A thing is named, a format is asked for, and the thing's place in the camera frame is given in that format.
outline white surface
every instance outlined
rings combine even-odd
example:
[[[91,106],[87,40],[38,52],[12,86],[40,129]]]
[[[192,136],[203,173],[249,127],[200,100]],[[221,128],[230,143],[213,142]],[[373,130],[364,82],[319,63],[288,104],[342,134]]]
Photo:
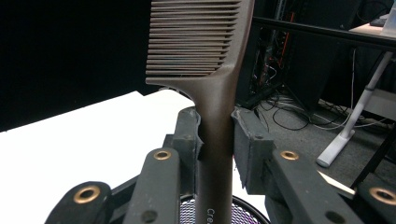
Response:
[[[132,92],[0,133],[0,220],[44,223],[74,186],[111,188],[141,171],[147,153],[173,133],[177,113],[193,102],[174,91]],[[247,196],[234,172],[233,192],[266,214],[264,196]]]

